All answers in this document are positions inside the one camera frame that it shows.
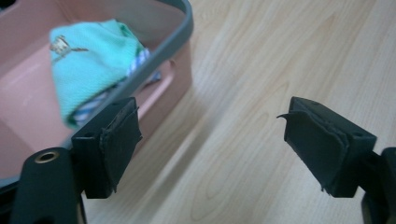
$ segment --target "pink bin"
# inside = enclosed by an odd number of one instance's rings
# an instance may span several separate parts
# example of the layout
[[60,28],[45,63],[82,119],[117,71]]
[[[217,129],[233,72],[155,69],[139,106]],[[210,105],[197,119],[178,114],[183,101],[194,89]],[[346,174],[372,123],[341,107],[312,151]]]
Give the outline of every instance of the pink bin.
[[[110,19],[126,23],[152,54],[97,111],[134,95],[148,139],[190,87],[187,0],[17,0],[0,12],[0,180],[17,175],[24,160],[39,150],[70,147],[68,139],[77,131],[61,121],[50,71],[50,29]],[[162,80],[142,88],[157,69]]]

